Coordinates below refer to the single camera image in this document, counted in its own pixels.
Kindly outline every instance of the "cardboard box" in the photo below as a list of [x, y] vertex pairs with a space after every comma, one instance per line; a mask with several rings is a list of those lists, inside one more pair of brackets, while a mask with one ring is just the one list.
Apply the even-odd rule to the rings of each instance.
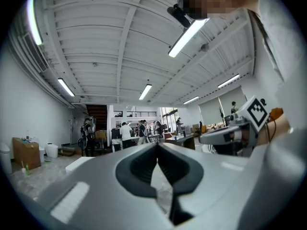
[[24, 167], [28, 165], [30, 170], [41, 166], [38, 143], [23, 143], [20, 138], [13, 138], [12, 141], [14, 160], [17, 164], [22, 166], [23, 161]]

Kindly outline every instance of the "orange object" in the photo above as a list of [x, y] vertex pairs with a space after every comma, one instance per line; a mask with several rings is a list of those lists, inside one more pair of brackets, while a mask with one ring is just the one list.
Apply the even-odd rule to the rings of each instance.
[[206, 133], [206, 131], [207, 131], [207, 126], [206, 126], [206, 125], [203, 125], [203, 126], [201, 127], [201, 133], [204, 134], [204, 133]]
[[272, 109], [271, 113], [270, 113], [270, 122], [272, 122], [273, 120], [276, 120], [277, 118], [279, 118], [281, 115], [283, 115], [283, 109], [282, 108], [274, 108]]

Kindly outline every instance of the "person in dark clothing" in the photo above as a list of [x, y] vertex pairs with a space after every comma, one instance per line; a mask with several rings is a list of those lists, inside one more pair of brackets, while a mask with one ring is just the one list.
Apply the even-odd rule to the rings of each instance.
[[146, 142], [146, 127], [144, 126], [144, 120], [141, 120], [140, 121], [140, 128], [139, 128], [139, 131], [140, 131], [140, 138], [139, 138], [139, 141], [138, 141], [138, 145], [141, 145], [141, 144], [144, 144]]
[[88, 157], [88, 150], [91, 150], [91, 157], [94, 156], [94, 136], [91, 131], [91, 120], [89, 118], [85, 119], [85, 124], [81, 128], [81, 133], [83, 135], [83, 144], [85, 145], [85, 154]]
[[158, 131], [158, 134], [160, 135], [160, 138], [163, 138], [163, 135], [162, 135], [162, 125], [160, 124], [159, 121], [157, 121], [156, 130]]
[[265, 99], [262, 98], [260, 101], [261, 101], [261, 103], [262, 103], [264, 106], [267, 105], [267, 104], [265, 103]]
[[232, 108], [231, 108], [231, 114], [236, 113], [237, 112], [237, 108], [236, 108], [236, 102], [231, 102]]

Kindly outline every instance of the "bottle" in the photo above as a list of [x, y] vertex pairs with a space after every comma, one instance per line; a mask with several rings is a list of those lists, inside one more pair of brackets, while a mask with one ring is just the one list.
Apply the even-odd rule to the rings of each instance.
[[27, 175], [30, 175], [30, 171], [29, 171], [29, 166], [28, 164], [25, 166], [26, 170], [27, 170]]

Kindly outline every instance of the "desk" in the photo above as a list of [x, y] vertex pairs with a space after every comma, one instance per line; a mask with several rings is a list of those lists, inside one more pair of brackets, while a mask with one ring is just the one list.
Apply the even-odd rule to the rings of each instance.
[[175, 140], [175, 137], [167, 138], [165, 142], [195, 150], [194, 134], [177, 137], [177, 140]]

